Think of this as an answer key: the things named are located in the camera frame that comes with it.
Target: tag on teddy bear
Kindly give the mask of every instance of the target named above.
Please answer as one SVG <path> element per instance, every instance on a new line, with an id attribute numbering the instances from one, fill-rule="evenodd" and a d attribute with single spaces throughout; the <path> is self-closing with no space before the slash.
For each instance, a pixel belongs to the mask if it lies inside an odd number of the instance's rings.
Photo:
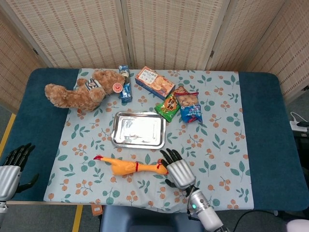
<path id="1" fill-rule="evenodd" d="M 100 85 L 100 83 L 97 81 L 97 80 L 94 80 L 94 79 L 90 79 L 89 81 L 87 81 L 85 83 L 86 85 L 86 88 L 90 91 L 92 90 L 93 88 L 101 88 L 102 86 Z"/>

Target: white cable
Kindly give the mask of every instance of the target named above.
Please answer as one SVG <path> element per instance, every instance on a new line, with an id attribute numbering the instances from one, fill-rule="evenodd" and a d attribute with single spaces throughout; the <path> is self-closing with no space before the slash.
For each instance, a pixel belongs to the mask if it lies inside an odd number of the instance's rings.
<path id="1" fill-rule="evenodd" d="M 305 120 L 302 116 L 300 116 L 299 114 L 295 113 L 295 112 L 290 112 L 290 115 L 293 117 L 294 122 L 297 122 L 296 118 L 293 116 L 293 114 L 297 115 L 298 117 L 300 117 L 302 120 L 304 120 L 305 122 L 308 122 L 307 120 Z"/>

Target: metal tray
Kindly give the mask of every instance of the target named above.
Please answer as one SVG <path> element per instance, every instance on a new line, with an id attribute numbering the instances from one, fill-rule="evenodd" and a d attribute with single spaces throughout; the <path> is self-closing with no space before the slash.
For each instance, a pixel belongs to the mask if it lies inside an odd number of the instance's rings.
<path id="1" fill-rule="evenodd" d="M 166 121 L 152 112 L 118 112 L 112 129 L 115 146 L 160 149 L 165 143 Z"/>

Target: floral tablecloth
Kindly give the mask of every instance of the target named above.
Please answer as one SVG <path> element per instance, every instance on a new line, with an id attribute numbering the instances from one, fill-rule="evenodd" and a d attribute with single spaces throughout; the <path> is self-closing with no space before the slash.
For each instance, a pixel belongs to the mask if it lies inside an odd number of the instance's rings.
<path id="1" fill-rule="evenodd" d="M 93 69 L 80 69 L 90 79 Z M 158 150 L 114 147 L 111 132 L 118 111 L 151 111 L 161 99 L 135 84 L 133 101 L 119 95 L 103 100 L 93 112 L 70 109 L 44 196 L 45 201 L 131 205 L 159 212 L 185 212 L 185 192 L 166 185 L 169 176 L 139 172 L 113 176 L 96 155 L 156 164 Z M 203 123 L 183 123 L 180 113 L 167 124 L 164 148 L 177 149 L 197 176 L 198 186 L 215 210 L 252 209 L 250 168 L 237 72 L 161 71 L 177 86 L 199 92 Z"/>

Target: woven room divider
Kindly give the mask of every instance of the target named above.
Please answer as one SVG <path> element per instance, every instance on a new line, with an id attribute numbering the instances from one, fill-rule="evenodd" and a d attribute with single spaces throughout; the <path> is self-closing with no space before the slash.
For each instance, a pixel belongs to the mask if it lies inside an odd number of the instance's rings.
<path id="1" fill-rule="evenodd" d="M 309 1 L 289 0 L 256 47 L 247 71 L 273 73 L 293 100 L 309 85 Z"/>
<path id="2" fill-rule="evenodd" d="M 229 1 L 123 1 L 136 68 L 204 70 Z"/>
<path id="3" fill-rule="evenodd" d="M 31 72 L 44 67 L 0 13 L 0 104 L 17 113 Z"/>
<path id="4" fill-rule="evenodd" d="M 241 71 L 285 0 L 232 0 L 207 70 Z"/>
<path id="5" fill-rule="evenodd" d="M 6 0 L 54 67 L 110 69 L 128 56 L 117 1 Z"/>

